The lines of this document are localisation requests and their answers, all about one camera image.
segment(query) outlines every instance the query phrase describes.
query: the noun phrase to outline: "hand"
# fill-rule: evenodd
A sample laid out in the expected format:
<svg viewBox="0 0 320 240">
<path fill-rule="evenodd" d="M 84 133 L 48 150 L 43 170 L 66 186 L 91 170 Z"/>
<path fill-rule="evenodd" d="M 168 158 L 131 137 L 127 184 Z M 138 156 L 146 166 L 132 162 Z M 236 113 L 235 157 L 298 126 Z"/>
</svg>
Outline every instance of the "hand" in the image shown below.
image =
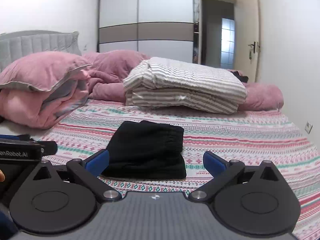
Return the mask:
<svg viewBox="0 0 320 240">
<path fill-rule="evenodd" d="M 2 171 L 0 170 L 0 182 L 3 182 L 5 179 L 4 174 L 2 173 Z"/>
</svg>

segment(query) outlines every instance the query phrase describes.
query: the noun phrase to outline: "folded striped bedding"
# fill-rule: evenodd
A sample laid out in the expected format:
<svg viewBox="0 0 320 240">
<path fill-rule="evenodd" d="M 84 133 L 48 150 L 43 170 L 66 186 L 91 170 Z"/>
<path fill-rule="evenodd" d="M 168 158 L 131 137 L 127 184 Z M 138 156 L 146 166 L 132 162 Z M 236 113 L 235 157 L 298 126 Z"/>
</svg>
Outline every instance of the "folded striped bedding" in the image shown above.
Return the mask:
<svg viewBox="0 0 320 240">
<path fill-rule="evenodd" d="M 124 79 L 127 106 L 188 106 L 217 114 L 233 114 L 247 92 L 225 69 L 152 57 Z"/>
</svg>

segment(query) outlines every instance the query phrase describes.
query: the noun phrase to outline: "door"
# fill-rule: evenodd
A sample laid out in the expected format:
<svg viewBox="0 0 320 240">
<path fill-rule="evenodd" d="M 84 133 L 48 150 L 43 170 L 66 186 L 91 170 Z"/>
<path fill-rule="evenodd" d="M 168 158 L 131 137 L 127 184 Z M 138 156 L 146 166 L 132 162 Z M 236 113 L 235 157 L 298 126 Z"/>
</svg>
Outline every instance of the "door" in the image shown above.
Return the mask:
<svg viewBox="0 0 320 240">
<path fill-rule="evenodd" d="M 139 0 L 138 50 L 192 63 L 193 0 Z"/>
<path fill-rule="evenodd" d="M 237 0 L 235 4 L 236 49 L 234 69 L 255 82 L 259 58 L 258 0 Z"/>
<path fill-rule="evenodd" d="M 100 0 L 99 52 L 138 50 L 138 0 Z"/>
</svg>

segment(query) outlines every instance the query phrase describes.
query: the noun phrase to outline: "black folded cloth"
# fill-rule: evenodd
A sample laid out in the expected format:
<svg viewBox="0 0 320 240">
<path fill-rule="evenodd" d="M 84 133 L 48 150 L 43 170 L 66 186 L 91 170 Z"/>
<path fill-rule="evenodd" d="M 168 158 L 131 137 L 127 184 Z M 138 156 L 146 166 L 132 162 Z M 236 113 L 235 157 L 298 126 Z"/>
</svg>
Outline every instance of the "black folded cloth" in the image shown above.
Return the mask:
<svg viewBox="0 0 320 240">
<path fill-rule="evenodd" d="M 241 76 L 239 71 L 232 71 L 232 73 L 243 83 L 247 83 L 249 80 L 247 76 Z"/>
<path fill-rule="evenodd" d="M 134 179 L 184 179 L 184 129 L 164 123 L 125 121 L 111 138 L 103 175 Z"/>
</svg>

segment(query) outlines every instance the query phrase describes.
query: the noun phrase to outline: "white wall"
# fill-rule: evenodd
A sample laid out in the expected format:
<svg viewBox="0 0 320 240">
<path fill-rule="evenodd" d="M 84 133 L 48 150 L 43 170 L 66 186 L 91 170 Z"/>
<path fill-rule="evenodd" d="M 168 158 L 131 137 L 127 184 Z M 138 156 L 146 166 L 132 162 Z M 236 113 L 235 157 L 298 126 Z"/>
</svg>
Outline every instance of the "white wall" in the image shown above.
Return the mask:
<svg viewBox="0 0 320 240">
<path fill-rule="evenodd" d="M 320 147 L 320 0 L 260 0 L 258 81 L 277 85 L 283 113 Z"/>
<path fill-rule="evenodd" d="M 79 31 L 82 52 L 96 51 L 98 0 L 0 0 L 0 33 Z"/>
</svg>

